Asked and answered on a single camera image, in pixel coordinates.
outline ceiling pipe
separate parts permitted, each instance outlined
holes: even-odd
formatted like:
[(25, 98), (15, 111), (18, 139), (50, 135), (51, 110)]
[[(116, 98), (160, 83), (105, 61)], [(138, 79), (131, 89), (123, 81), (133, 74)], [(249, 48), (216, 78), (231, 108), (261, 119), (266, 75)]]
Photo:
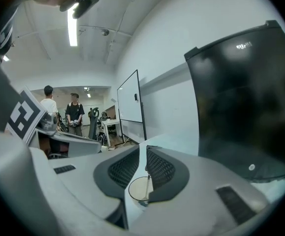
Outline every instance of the ceiling pipe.
[(132, 35), (128, 34), (128, 33), (124, 33), (122, 31), (119, 30), (115, 30), (115, 29), (110, 29), (110, 28), (105, 28), (105, 27), (99, 27), (99, 26), (79, 26), (79, 27), (85, 27), (85, 28), (93, 28), (93, 29), (101, 29), (101, 30), (109, 30), (111, 32), (115, 32), (115, 33), (119, 33), (120, 35), (123, 36), (127, 36), (127, 37), (132, 37)]
[[(109, 30), (111, 32), (117, 32), (119, 33), (120, 35), (123, 35), (123, 36), (127, 36), (127, 37), (132, 37), (132, 35), (130, 34), (127, 34), (127, 33), (124, 33), (122, 31), (116, 31), (114, 29), (110, 29), (110, 28), (105, 28), (105, 27), (99, 27), (99, 26), (79, 26), (79, 27), (84, 27), (84, 28), (93, 28), (93, 29), (100, 29), (100, 30)], [(63, 26), (63, 27), (59, 27), (59, 28), (53, 28), (53, 29), (47, 29), (45, 31), (50, 31), (50, 30), (61, 30), (61, 29), (65, 29), (67, 28), (67, 26)], [(34, 34), (39, 34), (41, 33), (41, 31), (33, 31), (33, 32), (30, 32), (30, 33), (26, 33), (26, 34), (23, 34), (23, 35), (19, 35), (19, 36), (16, 36), (15, 40), (17, 39), (21, 39), (23, 37), (27, 37), (27, 36), (31, 36), (31, 35), (34, 35)]]
[[(124, 19), (125, 14), (126, 14), (126, 12), (127, 12), (127, 9), (128, 9), (128, 7), (129, 7), (130, 3), (131, 3), (131, 2), (134, 2), (134, 1), (135, 1), (135, 0), (131, 0), (131, 1), (129, 2), (129, 4), (128, 4), (127, 8), (125, 9), (125, 11), (124, 11), (124, 13), (123, 13), (123, 16), (122, 16), (122, 18), (121, 18), (121, 20), (120, 20), (120, 22), (119, 22), (119, 24), (118, 24), (117, 30), (116, 30), (115, 32), (119, 32), (119, 29), (120, 29), (121, 26), (122, 26), (122, 22), (123, 22), (123, 19)], [(112, 45), (113, 45), (114, 42), (115, 42), (115, 36), (116, 36), (116, 34), (114, 35), (113, 40), (110, 42), (110, 44), (109, 44), (109, 46), (108, 46), (108, 52), (107, 52), (106, 58), (105, 58), (105, 60), (104, 60), (105, 64), (108, 62), (109, 53), (111, 52)]]
[[(36, 15), (33, 13), (32, 11), (32, 7), (30, 3), (25, 3), (24, 4), (24, 10), (25, 10), (25, 14), (26, 17), (29, 21), (29, 24), (31, 25), (31, 27), (35, 30), (38, 31), (38, 25), (36, 25)], [(40, 34), (38, 34), (38, 41), (42, 47), (42, 49), (44, 50), (46, 56), (48, 59), (51, 59), (50, 55), (49, 55), (49, 50), (47, 48), (47, 46), (45, 46), (45, 43), (43, 43), (42, 41), (42, 36)]]

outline black mesh panel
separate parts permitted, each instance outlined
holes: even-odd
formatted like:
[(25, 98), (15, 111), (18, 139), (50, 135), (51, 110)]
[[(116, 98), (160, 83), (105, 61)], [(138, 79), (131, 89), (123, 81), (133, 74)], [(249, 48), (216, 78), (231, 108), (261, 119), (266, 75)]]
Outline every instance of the black mesh panel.
[(126, 189), (139, 166), (139, 150), (132, 152), (108, 168), (109, 177)]
[(239, 225), (256, 215), (230, 186), (219, 188), (216, 192)]
[(157, 156), (150, 150), (147, 150), (147, 168), (152, 178), (154, 190), (171, 181), (175, 174), (173, 164)]
[(54, 168), (54, 171), (56, 172), (56, 174), (60, 174), (60, 173), (72, 171), (74, 169), (75, 169), (75, 167), (73, 165), (66, 165), (66, 166)]

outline black t-shirt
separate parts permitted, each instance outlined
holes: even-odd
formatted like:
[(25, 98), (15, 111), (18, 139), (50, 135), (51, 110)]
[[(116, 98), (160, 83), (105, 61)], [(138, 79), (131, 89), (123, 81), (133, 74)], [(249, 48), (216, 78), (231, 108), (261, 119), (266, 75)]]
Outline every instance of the black t-shirt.
[(71, 106), (69, 106), (69, 104), (68, 104), (67, 109), (65, 111), (65, 114), (70, 115), (71, 121), (78, 120), (80, 115), (84, 115), (84, 110), (83, 110), (82, 104), (74, 105), (73, 103), (71, 103)]

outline ceiling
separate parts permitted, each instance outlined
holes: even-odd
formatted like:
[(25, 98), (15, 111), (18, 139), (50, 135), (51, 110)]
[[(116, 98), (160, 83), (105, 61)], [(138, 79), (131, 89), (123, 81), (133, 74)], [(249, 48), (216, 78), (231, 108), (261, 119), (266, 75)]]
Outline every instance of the ceiling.
[[(77, 21), (78, 46), (70, 47), (67, 12), (28, 1), (18, 8), (13, 25), (15, 59), (81, 59), (117, 64), (137, 27), (161, 0), (100, 0)], [(110, 29), (108, 36), (102, 29)]]
[[(61, 95), (70, 95), (71, 93), (77, 93), (80, 98), (87, 98), (87, 93), (91, 95), (91, 98), (102, 98), (109, 89), (108, 87), (90, 87), (91, 90), (85, 92), (84, 87), (62, 87), (54, 88), (54, 98)], [(36, 98), (45, 97), (44, 89), (31, 91)]]

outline ceiling light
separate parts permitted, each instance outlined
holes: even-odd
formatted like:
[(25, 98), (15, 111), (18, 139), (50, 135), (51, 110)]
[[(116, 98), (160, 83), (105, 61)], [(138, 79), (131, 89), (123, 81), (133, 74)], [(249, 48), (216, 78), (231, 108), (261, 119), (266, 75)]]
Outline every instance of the ceiling light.
[(68, 34), (70, 46), (78, 46), (77, 41), (77, 20), (73, 19), (72, 15), (74, 13), (74, 9), (78, 6), (78, 3), (75, 3), (73, 7), (71, 7), (67, 12), (68, 17)]

